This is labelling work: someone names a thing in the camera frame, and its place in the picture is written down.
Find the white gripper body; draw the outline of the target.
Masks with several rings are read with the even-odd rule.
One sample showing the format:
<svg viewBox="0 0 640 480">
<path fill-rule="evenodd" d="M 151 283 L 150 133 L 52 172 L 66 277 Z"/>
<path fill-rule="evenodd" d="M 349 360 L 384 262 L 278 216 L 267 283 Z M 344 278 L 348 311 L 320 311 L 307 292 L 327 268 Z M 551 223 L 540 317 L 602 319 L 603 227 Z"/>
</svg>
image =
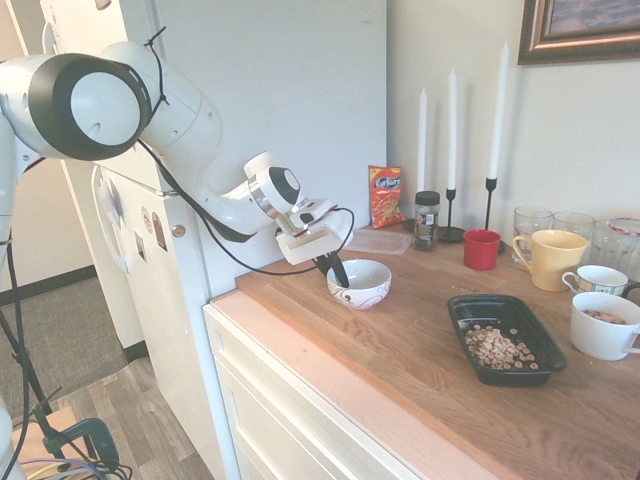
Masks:
<svg viewBox="0 0 640 480">
<path fill-rule="evenodd" d="M 275 238 L 284 258 L 290 264 L 298 265 L 337 251 L 345 240 L 349 240 L 350 230 L 350 220 L 334 219 L 313 224 L 299 236 L 278 229 Z"/>
</svg>

